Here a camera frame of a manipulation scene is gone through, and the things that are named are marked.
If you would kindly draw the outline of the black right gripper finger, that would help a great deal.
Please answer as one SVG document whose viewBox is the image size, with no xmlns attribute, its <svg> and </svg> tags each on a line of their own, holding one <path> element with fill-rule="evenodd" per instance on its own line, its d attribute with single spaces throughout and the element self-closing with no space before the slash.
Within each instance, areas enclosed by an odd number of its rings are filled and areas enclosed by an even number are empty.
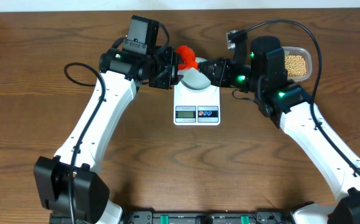
<svg viewBox="0 0 360 224">
<path fill-rule="evenodd" d="M 210 81 L 211 85 L 220 86 L 222 80 L 222 69 L 215 68 L 213 70 L 203 70 L 200 72 Z"/>
<path fill-rule="evenodd" d="M 222 59 L 205 60 L 198 63 L 199 70 L 217 70 L 222 66 Z"/>
</svg>

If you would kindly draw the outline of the red plastic scoop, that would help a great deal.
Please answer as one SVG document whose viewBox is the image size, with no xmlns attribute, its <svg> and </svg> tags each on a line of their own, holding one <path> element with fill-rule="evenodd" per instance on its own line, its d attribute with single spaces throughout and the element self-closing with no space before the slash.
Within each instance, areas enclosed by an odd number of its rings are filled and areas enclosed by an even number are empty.
<svg viewBox="0 0 360 224">
<path fill-rule="evenodd" d="M 186 45 L 179 46 L 176 53 L 180 55 L 181 62 L 178 64 L 179 70 L 188 70 L 190 68 L 198 69 L 198 62 L 196 62 L 196 55 L 190 47 Z"/>
</svg>

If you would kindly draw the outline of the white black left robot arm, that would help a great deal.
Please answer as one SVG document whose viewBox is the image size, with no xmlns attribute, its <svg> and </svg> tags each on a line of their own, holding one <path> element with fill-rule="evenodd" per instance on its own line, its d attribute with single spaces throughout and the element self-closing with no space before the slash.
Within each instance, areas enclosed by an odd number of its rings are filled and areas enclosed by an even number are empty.
<svg viewBox="0 0 360 224">
<path fill-rule="evenodd" d="M 121 222 L 123 209 L 110 200 L 100 177 L 108 143 L 139 88 L 169 89 L 178 81 L 179 55 L 157 45 L 163 23 L 133 16 L 128 34 L 100 57 L 92 96 L 70 136 L 53 157 L 40 157 L 34 177 L 51 223 Z"/>
</svg>

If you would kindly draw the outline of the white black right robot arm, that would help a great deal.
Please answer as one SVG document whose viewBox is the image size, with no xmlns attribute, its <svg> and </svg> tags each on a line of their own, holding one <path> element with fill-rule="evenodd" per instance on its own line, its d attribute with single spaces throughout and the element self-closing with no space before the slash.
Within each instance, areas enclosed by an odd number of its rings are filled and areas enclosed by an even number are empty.
<svg viewBox="0 0 360 224">
<path fill-rule="evenodd" d="M 285 52 L 278 38 L 251 43 L 251 64 L 219 58 L 197 69 L 214 86 L 254 93 L 260 112 L 307 154 L 329 185 L 337 205 L 304 205 L 291 213 L 293 223 L 360 223 L 360 158 L 325 121 L 312 97 L 287 78 Z"/>
</svg>

